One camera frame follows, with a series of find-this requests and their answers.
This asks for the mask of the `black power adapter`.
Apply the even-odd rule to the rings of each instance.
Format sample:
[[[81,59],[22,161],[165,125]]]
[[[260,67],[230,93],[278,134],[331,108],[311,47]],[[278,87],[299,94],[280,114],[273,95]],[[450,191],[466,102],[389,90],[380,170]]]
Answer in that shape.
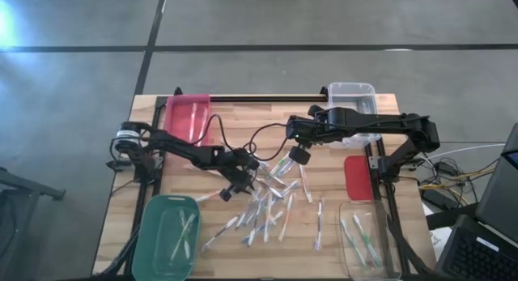
[[[433,189],[423,190],[421,198],[442,210],[447,210],[450,205],[450,198]]]
[[[447,174],[449,176],[457,176],[459,174],[459,171],[455,166],[445,162],[436,163],[435,169],[437,172]]]

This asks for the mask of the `pink plastic bin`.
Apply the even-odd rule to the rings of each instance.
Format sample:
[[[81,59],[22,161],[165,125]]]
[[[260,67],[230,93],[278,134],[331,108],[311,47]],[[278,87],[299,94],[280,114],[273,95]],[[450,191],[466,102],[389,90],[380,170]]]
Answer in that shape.
[[[169,134],[191,143],[189,141],[189,122],[193,103],[197,103],[197,112],[192,143],[197,145],[203,109],[208,108],[209,110],[207,123],[211,115],[210,96],[208,94],[170,96],[166,104],[164,129]],[[202,146],[208,145],[209,141],[210,135],[207,133],[202,140]]]

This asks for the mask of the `green plastic bin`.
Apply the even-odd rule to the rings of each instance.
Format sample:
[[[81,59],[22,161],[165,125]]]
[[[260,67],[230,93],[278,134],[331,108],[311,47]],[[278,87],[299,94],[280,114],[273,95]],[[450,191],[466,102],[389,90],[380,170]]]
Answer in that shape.
[[[188,234],[191,256],[185,258],[181,245],[175,259],[170,262],[182,225],[180,211],[185,218],[195,214]],[[194,198],[180,195],[154,196],[146,205],[138,234],[131,272],[136,281],[185,281],[197,259],[201,226],[200,207]]]

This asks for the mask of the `black laptop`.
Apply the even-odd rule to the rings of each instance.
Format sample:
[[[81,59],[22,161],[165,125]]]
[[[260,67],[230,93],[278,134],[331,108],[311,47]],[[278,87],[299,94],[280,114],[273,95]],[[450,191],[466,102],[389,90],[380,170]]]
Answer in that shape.
[[[474,214],[453,225],[435,271],[469,281],[518,281],[518,122]]]

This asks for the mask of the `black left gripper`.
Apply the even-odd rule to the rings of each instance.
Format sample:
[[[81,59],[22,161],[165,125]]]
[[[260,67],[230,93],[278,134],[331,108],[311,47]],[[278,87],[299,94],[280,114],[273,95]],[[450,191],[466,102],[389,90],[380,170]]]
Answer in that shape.
[[[244,148],[224,151],[220,155],[220,164],[223,166],[220,173],[230,181],[233,193],[255,191],[254,173],[259,168],[259,162]]]

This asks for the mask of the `black metal stand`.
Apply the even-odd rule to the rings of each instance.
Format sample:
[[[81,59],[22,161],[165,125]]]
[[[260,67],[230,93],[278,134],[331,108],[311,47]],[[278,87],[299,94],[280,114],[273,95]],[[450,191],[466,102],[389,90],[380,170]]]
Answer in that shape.
[[[61,201],[65,193],[0,167],[0,281],[11,274],[40,196]]]

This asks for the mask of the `red flat plastic lid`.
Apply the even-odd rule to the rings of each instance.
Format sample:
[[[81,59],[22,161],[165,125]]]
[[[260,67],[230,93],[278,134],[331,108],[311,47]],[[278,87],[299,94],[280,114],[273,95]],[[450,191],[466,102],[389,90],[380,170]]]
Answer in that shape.
[[[364,155],[351,155],[345,158],[346,192],[350,200],[371,201],[374,199],[368,168],[367,157]]]

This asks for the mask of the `clear deep plastic bin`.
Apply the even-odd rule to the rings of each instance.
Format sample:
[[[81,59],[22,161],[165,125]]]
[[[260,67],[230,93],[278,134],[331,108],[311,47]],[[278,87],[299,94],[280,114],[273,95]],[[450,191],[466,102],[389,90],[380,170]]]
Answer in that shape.
[[[376,90],[368,83],[331,83],[328,87],[327,109],[342,107],[362,114],[377,114]],[[380,134],[356,134],[341,142],[330,143],[335,149],[359,149],[381,138]]]

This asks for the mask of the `clear shallow plastic tray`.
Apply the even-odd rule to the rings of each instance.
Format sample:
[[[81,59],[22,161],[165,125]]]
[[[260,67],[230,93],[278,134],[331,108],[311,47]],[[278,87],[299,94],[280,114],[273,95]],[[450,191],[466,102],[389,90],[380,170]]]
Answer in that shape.
[[[363,229],[370,237],[372,245],[382,261],[376,267],[367,246],[355,225],[353,214],[356,214]],[[354,237],[366,267],[362,267],[355,251],[343,232],[340,219],[345,219],[349,233]],[[397,255],[397,244],[387,225],[387,213],[380,201],[346,201],[338,211],[339,240],[341,241],[342,268],[353,281],[398,281],[401,277],[400,260]]]

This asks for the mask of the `white toothbrush at edge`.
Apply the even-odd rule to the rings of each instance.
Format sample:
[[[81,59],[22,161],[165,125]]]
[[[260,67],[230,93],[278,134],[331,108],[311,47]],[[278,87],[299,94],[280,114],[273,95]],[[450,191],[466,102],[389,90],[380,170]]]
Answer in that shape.
[[[231,218],[230,220],[228,220],[224,226],[222,226],[203,246],[202,246],[202,249],[201,251],[202,252],[205,252],[207,251],[210,246],[212,245],[212,243],[218,238],[220,237],[226,230],[228,230],[237,220],[238,220],[239,216],[236,215],[234,216],[233,218]]]

